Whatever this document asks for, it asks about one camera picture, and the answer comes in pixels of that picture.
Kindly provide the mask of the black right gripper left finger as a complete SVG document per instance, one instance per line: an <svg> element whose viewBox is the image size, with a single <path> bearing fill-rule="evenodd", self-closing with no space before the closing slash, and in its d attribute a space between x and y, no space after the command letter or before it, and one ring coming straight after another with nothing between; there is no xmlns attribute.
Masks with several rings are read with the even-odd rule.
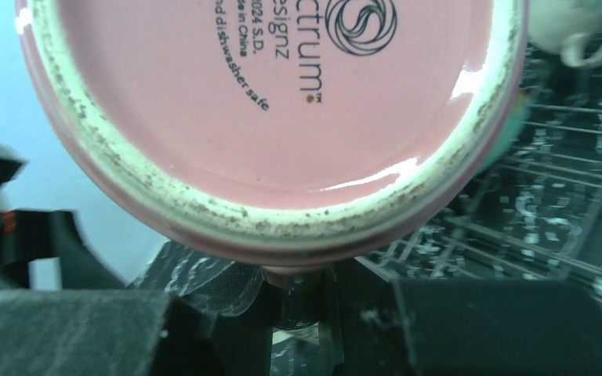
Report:
<svg viewBox="0 0 602 376"><path fill-rule="evenodd" d="M14 289L0 278L0 375L266 375L280 310L226 269L190 295Z"/></svg>

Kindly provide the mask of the cream seahorse mug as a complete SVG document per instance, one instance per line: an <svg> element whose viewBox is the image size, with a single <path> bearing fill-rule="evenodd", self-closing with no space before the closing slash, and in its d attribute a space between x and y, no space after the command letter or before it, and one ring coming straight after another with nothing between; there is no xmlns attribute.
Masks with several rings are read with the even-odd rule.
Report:
<svg viewBox="0 0 602 376"><path fill-rule="evenodd" d="M602 31L602 1L531 0L528 41L537 49L558 55L576 69L602 66L602 43L593 54L586 46Z"/></svg>

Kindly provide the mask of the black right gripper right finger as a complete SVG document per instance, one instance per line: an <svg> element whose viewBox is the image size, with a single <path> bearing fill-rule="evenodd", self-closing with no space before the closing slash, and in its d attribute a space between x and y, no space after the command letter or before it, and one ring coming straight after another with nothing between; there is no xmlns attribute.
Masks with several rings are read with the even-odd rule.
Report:
<svg viewBox="0 0 602 376"><path fill-rule="evenodd" d="M555 280L324 276L328 375L602 375L602 310Z"/></svg>

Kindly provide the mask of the white floral bowl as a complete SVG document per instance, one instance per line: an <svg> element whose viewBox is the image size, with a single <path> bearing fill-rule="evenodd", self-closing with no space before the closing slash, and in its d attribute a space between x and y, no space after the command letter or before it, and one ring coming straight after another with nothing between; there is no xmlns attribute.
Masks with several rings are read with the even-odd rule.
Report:
<svg viewBox="0 0 602 376"><path fill-rule="evenodd" d="M489 155L485 158L484 163L477 171L477 174L481 174L490 168L517 141L528 118L530 103L530 95L523 89L519 89L499 137Z"/></svg>

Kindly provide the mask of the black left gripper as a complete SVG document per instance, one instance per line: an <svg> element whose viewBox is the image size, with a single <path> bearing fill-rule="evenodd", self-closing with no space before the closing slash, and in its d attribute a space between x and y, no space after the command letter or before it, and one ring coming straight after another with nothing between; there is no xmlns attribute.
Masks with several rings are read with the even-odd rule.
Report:
<svg viewBox="0 0 602 376"><path fill-rule="evenodd" d="M0 189L24 159L0 144ZM0 290L121 289L125 285L83 241L74 213L10 210L0 195Z"/></svg>

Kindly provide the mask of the pink interior mug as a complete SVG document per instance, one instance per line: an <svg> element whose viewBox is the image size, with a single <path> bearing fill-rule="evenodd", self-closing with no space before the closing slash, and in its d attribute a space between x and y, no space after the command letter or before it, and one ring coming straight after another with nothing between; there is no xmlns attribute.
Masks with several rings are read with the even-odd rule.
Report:
<svg viewBox="0 0 602 376"><path fill-rule="evenodd" d="M459 194L518 88L526 1L18 1L27 69L113 201L210 255L314 271Z"/></svg>

